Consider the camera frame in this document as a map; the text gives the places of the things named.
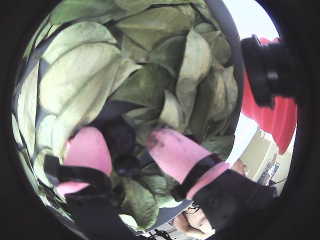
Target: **person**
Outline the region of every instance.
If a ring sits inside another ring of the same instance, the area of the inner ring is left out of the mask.
[[[198,161],[207,156],[216,158],[219,163],[208,170],[189,190],[186,194],[188,200],[192,200],[201,188],[214,181],[230,167],[230,164],[223,162],[218,155],[212,154],[188,137],[170,128],[153,129],[147,136],[146,144],[149,154],[162,171],[180,184]],[[83,127],[73,139],[68,141],[63,164],[97,169],[110,176],[112,161],[103,134],[95,127]],[[76,193],[88,185],[84,182],[62,182],[57,186],[57,191],[64,196]],[[207,239],[215,233],[201,209],[185,209],[174,219],[173,224],[186,235],[198,239]]]
[[[230,169],[246,176],[244,164],[240,159]],[[183,234],[200,240],[205,240],[216,233],[216,230],[211,227],[202,209],[194,202],[182,213],[169,221],[168,224]]]

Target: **black strap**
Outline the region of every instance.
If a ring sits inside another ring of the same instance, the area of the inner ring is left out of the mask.
[[[63,166],[59,168],[58,179],[63,182],[81,182],[93,186],[111,188],[110,178],[102,171],[83,166]]]
[[[90,167],[60,165],[59,158],[51,155],[44,158],[44,172],[54,186],[64,182],[80,182],[111,188],[111,181],[104,172]]]
[[[197,183],[197,181],[212,167],[221,163],[222,160],[217,154],[211,154],[198,161],[185,177],[181,185],[172,189],[171,193],[176,202],[181,202],[187,196],[190,189]]]
[[[109,198],[106,187],[88,186],[66,194],[68,210],[77,227],[90,240],[136,240]]]
[[[266,208],[277,197],[275,187],[262,186],[228,169],[193,197],[212,228],[222,231],[245,214]]]

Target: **black cable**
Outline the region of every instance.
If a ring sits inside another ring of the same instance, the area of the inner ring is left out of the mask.
[[[149,232],[149,234],[150,234],[150,236],[148,237],[148,239],[154,239],[154,240],[157,240],[156,238],[155,238],[155,235],[153,235],[151,232]]]
[[[274,185],[283,182],[283,181],[286,180],[287,178],[288,178],[288,177],[286,177],[285,179],[283,179],[283,180],[281,180],[281,181],[276,182]]]

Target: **green leaf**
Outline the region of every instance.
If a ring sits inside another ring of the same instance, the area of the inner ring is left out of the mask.
[[[62,54],[85,43],[117,43],[109,30],[93,21],[82,21],[62,30],[42,55],[50,65]]]
[[[36,143],[36,113],[39,63],[24,80],[17,102],[17,120],[29,156],[34,155]]]
[[[145,121],[139,124],[135,130],[137,143],[139,143],[142,146],[146,146],[147,135],[153,128],[155,128],[158,125],[158,122],[159,120],[156,119],[156,120]]]
[[[19,156],[20,156],[20,161],[22,163],[24,172],[26,174],[27,179],[29,180],[33,190],[38,193],[39,192],[39,185],[38,185],[38,181],[35,178],[35,175],[33,174],[33,172],[31,171],[31,169],[28,167],[27,161],[29,162],[29,157],[28,154],[26,153],[26,150],[23,149],[19,152]]]
[[[210,46],[200,34],[191,29],[187,36],[184,58],[175,89],[184,112],[184,128],[189,124],[197,86],[208,74],[211,59]]]
[[[132,216],[125,215],[125,214],[120,214],[119,217],[128,226],[134,227],[134,228],[138,227],[138,224],[137,224],[136,220]]]
[[[219,134],[220,136],[223,136],[225,135],[228,127],[230,126],[230,123],[231,123],[231,115],[227,118],[226,122],[225,122],[225,125],[223,126],[223,128],[219,131]]]
[[[51,27],[52,27],[52,25],[49,23],[45,25],[45,27],[40,32],[39,36],[37,37],[37,39],[35,41],[34,48],[36,48],[39,45],[39,43],[41,43],[41,41],[46,38]]]
[[[167,187],[167,181],[163,176],[145,175],[139,177],[137,181],[152,193],[158,206],[166,204],[173,199]]]
[[[175,208],[177,206],[179,206],[181,204],[181,201],[176,201],[174,199],[172,199],[171,201],[165,203],[165,204],[162,204],[159,206],[159,208],[167,208],[167,209],[170,209],[170,208]]]
[[[35,31],[35,33],[33,34],[31,40],[29,41],[24,54],[23,54],[23,58],[26,58],[26,60],[29,59],[29,56],[31,54],[31,51],[34,48],[34,44],[36,41],[36,37],[38,36],[39,32],[45,27],[46,24],[48,24],[48,19],[49,19],[49,15],[41,22],[40,26],[38,27],[38,29]]]
[[[228,107],[228,97],[223,71],[214,71],[213,78],[215,79],[216,83],[213,87],[213,105],[209,114],[209,119],[217,122],[226,118],[225,111]]]
[[[195,22],[195,19],[196,19],[195,10],[190,6],[190,4],[177,5],[177,6],[174,6],[174,8],[178,9],[185,16],[187,16],[191,24]]]
[[[198,34],[206,34],[209,32],[213,32],[215,30],[215,27],[210,23],[200,23],[197,26],[194,27],[194,31],[196,31]]]
[[[134,61],[144,58],[148,51],[132,41],[126,35],[122,37],[121,54],[124,57],[130,58]]]
[[[214,70],[217,70],[217,71],[224,70],[224,66],[222,64],[227,63],[231,56],[231,48],[229,44],[218,46],[220,42],[219,39],[223,38],[222,36],[220,36],[220,34],[221,34],[220,30],[205,32],[201,34],[201,36],[207,41],[207,43],[211,47],[211,51],[212,51],[211,66],[213,67]]]
[[[234,67],[226,67],[214,73],[218,85],[213,101],[211,117],[214,121],[226,119],[234,111],[238,100],[238,86],[234,78]]]
[[[125,101],[160,110],[163,107],[167,89],[173,77],[157,64],[147,64],[129,77],[113,95],[110,101]]]
[[[40,197],[41,201],[43,202],[43,204],[44,204],[45,206],[51,207],[51,203],[50,203],[50,201],[48,200],[48,198],[47,198],[46,195],[39,195],[39,197]]]
[[[121,177],[118,174],[116,174],[116,172],[113,169],[110,174],[110,180],[112,188],[115,188],[119,183],[121,183]]]
[[[11,119],[12,119],[12,131],[13,131],[14,139],[18,145],[23,146],[17,119],[13,114],[11,114]]]
[[[213,154],[218,154],[224,161],[229,157],[234,146],[235,136],[216,136],[206,140],[202,147]]]
[[[203,23],[203,20],[202,20],[202,17],[200,15],[200,13],[198,11],[194,11],[194,25],[197,26],[199,24],[202,24]]]
[[[204,33],[200,33],[201,36],[207,41],[210,46],[215,45],[218,37],[221,34],[221,31],[208,31]]]
[[[36,131],[36,149],[41,151],[42,149],[52,149],[52,128],[57,116],[47,115],[40,122]]]
[[[177,78],[185,48],[186,38],[184,36],[171,37],[151,51],[147,56],[147,61],[159,64],[167,69],[173,77]]]
[[[206,139],[213,138],[223,129],[227,129],[229,127],[227,122],[228,118],[219,121],[209,121],[208,125],[206,126]]]
[[[128,17],[118,22],[116,27],[146,50],[151,51],[159,41],[189,30],[191,24],[188,17],[179,10],[173,7],[160,7]]]
[[[49,38],[52,34],[54,34],[61,26],[62,26],[62,24],[52,25],[47,36],[46,36],[46,39]]]
[[[202,16],[204,16],[204,18],[207,19],[208,22],[214,26],[215,30],[220,30],[219,24],[216,22],[216,20],[213,19],[211,12],[206,5],[195,4],[195,7],[202,14]]]
[[[224,115],[228,117],[235,110],[238,100],[238,86],[234,77],[234,66],[224,69],[223,81],[227,95],[227,108],[225,109]]]
[[[223,36],[218,36],[213,43],[210,43],[212,55],[222,64],[225,65],[232,54],[228,41]]]
[[[141,120],[141,121],[150,121],[154,119],[158,119],[160,116],[161,111],[159,110],[150,110],[148,112],[145,112],[141,115],[138,115],[135,117],[136,120]]]
[[[43,149],[35,158],[34,163],[33,163],[33,170],[35,175],[40,179],[44,185],[46,185],[49,188],[52,188],[53,185],[49,182],[45,170],[44,170],[44,165],[45,165],[45,156],[46,155],[52,155],[53,152],[51,149]]]
[[[127,116],[130,117],[130,118],[135,119],[135,118],[137,118],[138,116],[141,116],[141,115],[143,115],[143,114],[145,114],[145,113],[150,112],[150,110],[151,110],[151,109],[148,108],[148,107],[140,107],[140,108],[133,109],[133,110],[131,110],[131,111],[126,112],[125,115],[127,115]]]
[[[207,122],[214,104],[216,86],[217,80],[211,68],[206,78],[198,86],[188,126],[198,144],[201,144],[205,137]]]
[[[115,84],[138,68],[107,43],[82,44],[50,66],[40,83],[39,101],[47,112],[58,115],[51,141],[55,156],[62,157],[72,133],[94,120]]]
[[[148,107],[141,107],[122,114],[122,117],[131,127],[136,128],[139,124],[142,124],[144,122],[144,120],[136,119],[136,117],[150,112],[150,110],[151,109]]]
[[[52,10],[49,21],[57,25],[120,11],[123,9],[114,0],[63,0]]]
[[[164,96],[165,101],[159,122],[182,133],[185,123],[184,111],[175,95],[168,90],[164,90]]]
[[[152,193],[135,180],[128,177],[121,180],[125,191],[121,210],[124,214],[132,216],[137,225],[145,231],[156,222],[159,213],[157,202]]]

